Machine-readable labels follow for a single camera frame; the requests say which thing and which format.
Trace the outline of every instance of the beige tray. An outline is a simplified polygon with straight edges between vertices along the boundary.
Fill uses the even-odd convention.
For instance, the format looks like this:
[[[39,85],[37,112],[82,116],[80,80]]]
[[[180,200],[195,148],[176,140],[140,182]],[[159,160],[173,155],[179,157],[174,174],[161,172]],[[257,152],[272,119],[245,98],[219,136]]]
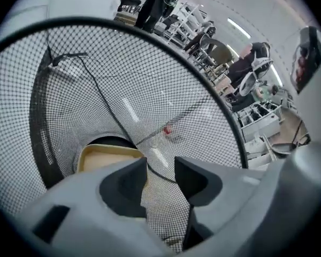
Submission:
[[[89,145],[82,150],[77,173],[92,171],[113,163],[141,157],[144,157],[144,155],[139,150],[133,148],[109,145]]]

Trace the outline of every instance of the black cable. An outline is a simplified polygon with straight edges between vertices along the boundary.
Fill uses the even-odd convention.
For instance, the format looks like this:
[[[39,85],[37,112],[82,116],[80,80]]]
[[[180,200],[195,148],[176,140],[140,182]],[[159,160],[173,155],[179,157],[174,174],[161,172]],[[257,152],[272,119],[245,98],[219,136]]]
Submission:
[[[92,73],[88,70],[87,66],[86,66],[86,63],[82,60],[82,58],[80,56],[75,56],[75,58],[78,58],[79,60],[81,60],[82,64],[83,64],[83,67],[85,68],[85,70],[88,72],[88,74],[90,75],[90,77],[92,77],[94,83],[95,83],[95,86],[102,98],[102,100],[104,101],[104,103],[106,104],[110,114],[112,115],[112,117],[114,118],[114,120],[117,122],[118,126],[121,128],[121,130],[123,131],[124,135],[127,137],[127,139],[130,141],[130,142],[133,142],[132,138],[129,136],[128,132],[125,130],[125,128],[123,127],[122,123],[118,120],[118,118],[115,116],[115,114],[113,113],[112,109],[111,109],[111,106],[108,104],[108,101],[107,99],[105,98],[105,96],[103,95],[97,81],[96,81],[96,78],[94,77],[94,75],[92,75]],[[147,163],[147,166],[148,166],[148,169],[150,171],[152,171],[152,173],[154,173],[155,175],[157,175],[158,177],[160,177],[161,179],[165,180],[165,181],[168,181],[170,183],[173,183],[173,184],[177,184],[177,182],[171,180],[171,179],[168,179],[164,176],[162,176],[161,174],[159,174],[157,171],[155,171],[149,163]]]
[[[291,143],[294,143],[294,141],[295,141],[295,139],[296,139],[296,137],[297,137],[297,135],[298,135],[298,133],[299,133],[299,131],[300,131],[300,127],[301,127],[302,123],[303,123],[303,121],[301,120],[301,121],[300,121],[300,124],[299,124],[299,126],[297,127],[297,130],[296,130],[296,132],[295,132],[293,141],[292,141]]]
[[[59,55],[57,57],[55,57],[53,60],[52,60],[52,65],[53,66],[58,66],[59,62],[62,61],[62,59],[64,57],[77,57],[79,58],[79,56],[88,56],[88,54],[86,52],[80,52],[80,53],[77,53],[77,54],[62,54],[62,55]]]
[[[193,104],[192,106],[187,108],[185,111],[183,111],[182,113],[180,113],[179,115],[177,115],[176,117],[174,117],[173,119],[168,121],[161,128],[159,128],[158,130],[154,131],[152,134],[148,135],[147,137],[145,137],[144,139],[142,139],[141,141],[136,143],[136,146],[140,145],[141,143],[145,142],[146,140],[149,140],[152,137],[154,137],[154,136],[158,135],[159,133],[161,133],[163,131],[164,127],[169,126],[169,125],[171,126],[171,125],[177,123],[179,120],[183,119],[188,114],[190,114],[191,112],[193,112],[194,110],[199,108],[201,105],[203,105],[205,102],[207,102],[208,99],[209,99],[209,96],[206,96],[205,98],[198,100],[195,104]]]

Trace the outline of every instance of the white ceiling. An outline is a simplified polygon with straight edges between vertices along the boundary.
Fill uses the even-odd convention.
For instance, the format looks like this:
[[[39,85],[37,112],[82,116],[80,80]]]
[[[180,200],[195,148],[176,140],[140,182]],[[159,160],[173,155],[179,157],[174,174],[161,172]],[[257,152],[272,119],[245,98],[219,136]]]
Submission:
[[[315,23],[302,0],[192,0],[202,4],[215,22],[215,38],[240,52],[248,43],[266,41],[283,84],[290,87],[289,73],[298,32]],[[247,39],[227,22],[231,18],[251,35]],[[277,81],[269,71],[268,80]]]

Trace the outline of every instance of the gray plastic part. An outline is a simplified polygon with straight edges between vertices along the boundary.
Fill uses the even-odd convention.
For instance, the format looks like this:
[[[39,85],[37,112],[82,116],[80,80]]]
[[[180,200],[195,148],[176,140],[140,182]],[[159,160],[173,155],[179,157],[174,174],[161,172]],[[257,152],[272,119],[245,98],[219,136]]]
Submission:
[[[229,221],[219,224],[209,239],[179,256],[280,254],[305,231],[304,227],[320,207],[321,143],[311,143],[296,149],[286,160],[271,163],[257,189],[240,206],[240,210]],[[210,214],[207,212],[206,218],[203,218],[203,210],[197,212],[200,208],[194,208],[197,219],[205,227],[220,216],[220,212],[215,212],[217,206],[216,209],[208,208]]]
[[[229,201],[222,202],[216,199],[206,207],[194,208],[197,221],[204,224],[206,228],[213,230],[214,235],[192,249],[181,253],[179,256],[234,256],[261,224],[272,201],[283,163],[284,160],[271,163],[266,172],[236,169],[239,170],[240,173],[234,176],[236,180],[230,180],[235,185],[238,182],[244,183],[244,181],[242,181],[244,179],[243,176],[259,180],[260,175],[262,173],[264,175],[259,180],[258,185],[254,184],[254,189],[251,188],[252,184],[239,184],[238,188],[234,190],[234,194],[226,192],[231,198],[238,197],[239,201],[241,201],[239,204],[234,201],[230,204]],[[210,167],[210,171],[217,173],[217,171],[220,171],[218,168],[222,168],[221,171],[224,172],[230,170],[230,168],[215,165],[214,167]],[[252,172],[251,176],[244,173],[244,171]],[[223,184],[226,184],[227,179],[221,176],[221,173],[219,174]],[[244,187],[246,191],[241,192],[239,186]]]
[[[197,223],[204,225],[212,233],[216,233],[239,212],[264,176],[263,171],[228,168],[191,158],[184,159],[214,173],[222,180],[221,192],[209,205],[194,207]]]
[[[17,220],[33,229],[56,205],[70,207],[51,245],[72,256],[162,256],[173,253],[145,218],[114,213],[99,194],[101,181],[137,159],[67,177],[25,208]]]

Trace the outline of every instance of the person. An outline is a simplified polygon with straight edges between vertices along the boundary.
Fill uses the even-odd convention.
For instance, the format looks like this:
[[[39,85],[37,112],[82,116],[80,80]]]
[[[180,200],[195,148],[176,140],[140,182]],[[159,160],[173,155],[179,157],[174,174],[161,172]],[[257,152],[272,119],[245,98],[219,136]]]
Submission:
[[[197,52],[200,48],[200,43],[202,38],[206,35],[209,38],[212,38],[213,35],[216,32],[216,28],[211,25],[210,27],[207,28],[207,30],[199,32],[185,47],[184,47],[184,51],[189,51],[189,55],[194,54],[195,52]],[[211,51],[213,50],[214,44],[210,44],[208,46],[207,49],[207,54],[211,53]]]
[[[200,32],[207,32],[207,30],[210,28],[210,27],[213,27],[214,26],[214,22],[212,20],[209,20],[207,22],[203,22],[201,24],[201,28],[200,28]]]
[[[240,54],[239,60],[233,63],[228,70],[227,77],[230,78],[233,88],[238,88],[245,75],[252,71],[252,62],[254,59],[262,57],[270,58],[270,45],[266,42],[252,43],[244,49]],[[256,74],[266,71],[269,67],[270,65],[263,66]]]
[[[151,33],[167,7],[177,0],[146,0],[139,12],[135,27]]]
[[[255,102],[266,102],[271,99],[272,96],[276,95],[279,88],[277,85],[268,86],[262,85],[256,87],[248,95],[238,98],[235,102],[231,103],[232,111],[238,112],[244,108],[249,107]]]

